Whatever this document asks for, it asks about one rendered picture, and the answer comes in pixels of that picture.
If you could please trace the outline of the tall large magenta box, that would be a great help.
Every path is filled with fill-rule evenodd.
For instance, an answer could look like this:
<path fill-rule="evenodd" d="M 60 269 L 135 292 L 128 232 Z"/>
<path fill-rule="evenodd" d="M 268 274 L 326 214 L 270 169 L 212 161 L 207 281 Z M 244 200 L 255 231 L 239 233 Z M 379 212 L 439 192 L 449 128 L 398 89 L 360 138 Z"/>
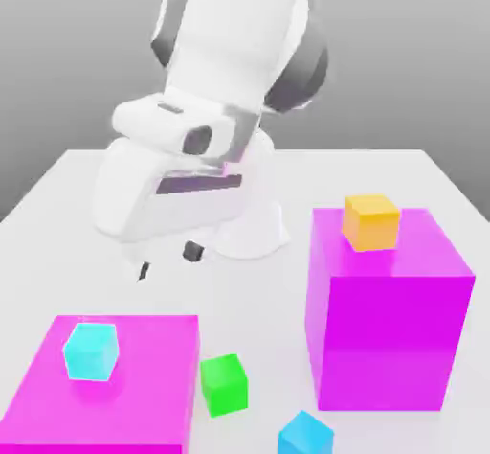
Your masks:
<path fill-rule="evenodd" d="M 426 209 L 395 249 L 356 252 L 343 211 L 312 214 L 305 334 L 323 411 L 441 409 L 475 274 Z"/>

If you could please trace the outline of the small blue cube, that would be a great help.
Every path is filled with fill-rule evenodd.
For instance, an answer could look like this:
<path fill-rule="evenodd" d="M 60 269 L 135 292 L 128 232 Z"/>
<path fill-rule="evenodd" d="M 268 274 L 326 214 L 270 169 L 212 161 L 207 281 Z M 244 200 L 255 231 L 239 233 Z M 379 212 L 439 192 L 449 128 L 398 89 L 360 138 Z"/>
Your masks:
<path fill-rule="evenodd" d="M 278 454 L 332 454 L 334 432 L 305 411 L 299 411 L 278 433 Z"/>

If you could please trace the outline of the small orange cube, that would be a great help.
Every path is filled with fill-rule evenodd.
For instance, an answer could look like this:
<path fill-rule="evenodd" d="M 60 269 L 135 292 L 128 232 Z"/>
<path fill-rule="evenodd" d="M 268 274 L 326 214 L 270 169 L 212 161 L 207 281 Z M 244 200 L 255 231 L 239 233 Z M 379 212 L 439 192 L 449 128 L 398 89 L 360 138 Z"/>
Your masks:
<path fill-rule="evenodd" d="M 356 252 L 396 247 L 400 209 L 383 194 L 345 197 L 342 234 Z"/>

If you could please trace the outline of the small cyan cube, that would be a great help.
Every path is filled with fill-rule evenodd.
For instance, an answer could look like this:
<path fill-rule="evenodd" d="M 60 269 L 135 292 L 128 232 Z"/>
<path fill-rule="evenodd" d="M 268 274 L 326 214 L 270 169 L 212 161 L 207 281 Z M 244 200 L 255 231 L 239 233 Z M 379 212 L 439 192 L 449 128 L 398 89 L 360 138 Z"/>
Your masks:
<path fill-rule="evenodd" d="M 71 380 L 108 381 L 119 358 L 114 324 L 77 323 L 63 347 Z"/>

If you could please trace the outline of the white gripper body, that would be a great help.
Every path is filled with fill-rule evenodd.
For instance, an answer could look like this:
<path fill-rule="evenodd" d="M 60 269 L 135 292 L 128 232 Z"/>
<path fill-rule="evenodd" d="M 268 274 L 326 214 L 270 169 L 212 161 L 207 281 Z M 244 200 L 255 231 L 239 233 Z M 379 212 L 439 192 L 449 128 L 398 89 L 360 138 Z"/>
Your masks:
<path fill-rule="evenodd" d="M 246 190 L 241 174 L 209 174 L 192 156 L 119 138 L 104 153 L 92 214 L 107 236 L 137 242 L 233 219 Z"/>

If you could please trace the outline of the low large magenta box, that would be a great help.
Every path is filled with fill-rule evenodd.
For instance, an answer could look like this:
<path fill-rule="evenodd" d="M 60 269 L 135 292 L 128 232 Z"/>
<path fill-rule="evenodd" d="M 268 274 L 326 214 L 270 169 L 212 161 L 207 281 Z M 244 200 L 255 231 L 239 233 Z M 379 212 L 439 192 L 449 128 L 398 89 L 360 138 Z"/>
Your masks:
<path fill-rule="evenodd" d="M 79 322 L 117 329 L 107 381 L 67 375 Z M 58 315 L 0 420 L 0 454 L 189 454 L 199 345 L 195 315 Z"/>

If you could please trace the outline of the small green cube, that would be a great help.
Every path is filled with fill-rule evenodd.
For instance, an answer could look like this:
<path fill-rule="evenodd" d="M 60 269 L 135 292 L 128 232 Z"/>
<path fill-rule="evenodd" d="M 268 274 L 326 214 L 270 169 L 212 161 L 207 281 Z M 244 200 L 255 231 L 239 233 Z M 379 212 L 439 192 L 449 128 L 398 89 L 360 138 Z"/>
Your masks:
<path fill-rule="evenodd" d="M 200 362 L 201 389 L 212 418 L 248 408 L 248 376 L 236 354 Z"/>

